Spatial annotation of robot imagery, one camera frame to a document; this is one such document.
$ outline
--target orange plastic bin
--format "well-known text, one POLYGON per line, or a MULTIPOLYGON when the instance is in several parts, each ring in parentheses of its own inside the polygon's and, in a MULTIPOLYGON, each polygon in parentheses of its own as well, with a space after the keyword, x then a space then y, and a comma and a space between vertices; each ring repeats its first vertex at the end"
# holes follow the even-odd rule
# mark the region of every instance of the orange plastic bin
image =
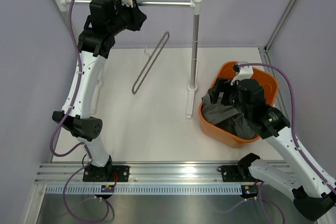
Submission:
MULTIPOLYGON (((233 79, 233 77, 236 76, 236 73, 233 70, 233 65, 236 63, 237 61, 230 61, 225 63, 218 72, 215 80, 211 84, 211 88, 215 85, 217 78, 222 77, 225 79, 233 79)), ((265 90, 266 103, 269 105, 273 105, 279 89, 277 80, 272 75, 259 69, 253 68, 253 72, 254 74, 252 76, 252 79, 257 80, 259 82, 259 85, 261 85, 265 90)), ((199 118, 201 119, 199 121, 199 124, 201 130, 205 135, 213 137, 214 139, 227 144, 231 148, 241 148, 245 144, 255 142, 260 138, 259 135, 256 135, 256 137, 251 140, 242 139, 208 123, 202 116, 202 108, 203 102, 201 102, 201 105, 198 108, 198 113, 200 115, 199 118)))

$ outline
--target gray panel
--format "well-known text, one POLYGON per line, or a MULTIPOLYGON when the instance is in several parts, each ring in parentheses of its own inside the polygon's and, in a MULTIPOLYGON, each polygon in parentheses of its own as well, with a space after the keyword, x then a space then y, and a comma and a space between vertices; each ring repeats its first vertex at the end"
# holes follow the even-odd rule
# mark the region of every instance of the gray panel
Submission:
MULTIPOLYGON (((263 46, 271 36, 289 0, 203 0, 199 21, 199 46, 263 46)), ((125 31, 117 47, 153 47, 166 30, 170 47, 191 46, 192 10, 188 8, 143 7, 148 16, 141 34, 125 31)), ((87 6, 76 6, 74 23, 81 31, 89 14, 87 6)))
MULTIPOLYGON (((263 196, 271 199, 283 210, 286 223, 312 223, 297 212, 293 203, 282 193, 265 186, 263 196)), ((88 196, 68 195, 67 202, 81 218, 97 220, 106 212, 106 207, 97 200, 86 201, 88 196)), ((114 224, 119 223, 229 223, 263 224, 266 220, 259 201, 245 202, 226 214, 234 204, 242 201, 239 196, 120 196, 114 195, 109 202, 114 208, 114 224)), ((281 215, 273 206, 265 204, 266 212, 274 223, 282 223, 281 215)), ((74 220, 62 203, 62 196, 46 194, 37 223, 80 223, 74 220)))
POLYGON ((73 45, 50 0, 0 0, 1 223, 21 223, 74 74, 73 45))
MULTIPOLYGON (((272 63, 292 82, 300 140, 334 177, 335 17, 335 0, 299 0, 270 51, 272 63)), ((290 112, 288 88, 282 79, 280 88, 290 112)))

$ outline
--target white tabletop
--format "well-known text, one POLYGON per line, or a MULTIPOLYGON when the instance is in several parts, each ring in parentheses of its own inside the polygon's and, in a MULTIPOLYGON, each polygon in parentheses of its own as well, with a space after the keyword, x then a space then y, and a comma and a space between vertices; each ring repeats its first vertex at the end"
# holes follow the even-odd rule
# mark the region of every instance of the white tabletop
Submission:
MULTIPOLYGON (((198 107, 221 66, 232 60, 261 62, 257 48, 199 48, 198 92, 193 117, 185 118, 191 48, 164 49, 136 95, 131 92, 148 56, 143 49, 115 49, 105 65, 97 113, 103 120, 101 137, 114 161, 237 161, 248 153, 265 160, 282 160, 266 141, 259 139, 232 149, 203 134, 198 107)), ((56 151, 64 153, 77 143, 61 130, 56 151)), ((53 161, 80 161, 79 147, 53 161)))

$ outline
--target robotic arm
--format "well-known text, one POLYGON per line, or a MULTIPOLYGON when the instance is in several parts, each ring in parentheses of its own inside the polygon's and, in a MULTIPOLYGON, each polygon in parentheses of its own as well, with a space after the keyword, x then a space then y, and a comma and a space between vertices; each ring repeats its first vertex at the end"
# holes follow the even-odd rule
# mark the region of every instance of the robotic arm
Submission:
POLYGON ((299 212, 315 221, 329 211, 336 203, 331 190, 336 180, 325 172, 298 140, 299 149, 293 140, 291 126, 276 108, 267 105, 264 89, 250 79, 250 66, 234 66, 239 74, 234 79, 218 78, 208 93, 211 103, 216 103, 223 92, 222 104, 232 105, 244 116, 253 131, 265 139, 284 158, 295 175, 290 176, 270 165, 259 156, 250 153, 238 162, 238 170, 245 179, 262 180, 293 200, 299 212), (303 152, 311 164, 303 158, 303 152), (315 167, 327 179, 325 183, 312 168, 315 167))
POLYGON ((125 29, 139 31, 146 19, 136 0, 92 0, 90 3, 90 15, 78 39, 82 72, 77 65, 67 100, 62 110, 54 111, 52 117, 59 123, 65 116, 75 93, 78 74, 81 74, 76 100, 62 126, 78 141, 84 142, 92 155, 92 164, 86 168, 83 181, 113 180, 111 157, 99 136, 102 120, 90 116, 91 101, 99 74, 116 43, 114 37, 125 29))

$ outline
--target gray cloth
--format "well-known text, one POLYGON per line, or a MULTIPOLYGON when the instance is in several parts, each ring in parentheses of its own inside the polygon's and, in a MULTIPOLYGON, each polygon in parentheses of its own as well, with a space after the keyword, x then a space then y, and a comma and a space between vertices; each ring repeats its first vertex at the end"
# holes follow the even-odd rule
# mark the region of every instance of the gray cloth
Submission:
POLYGON ((208 94, 202 97, 202 101, 202 115, 208 123, 243 139, 254 138, 255 132, 248 126, 245 118, 233 106, 221 105, 221 96, 215 104, 211 104, 208 94))

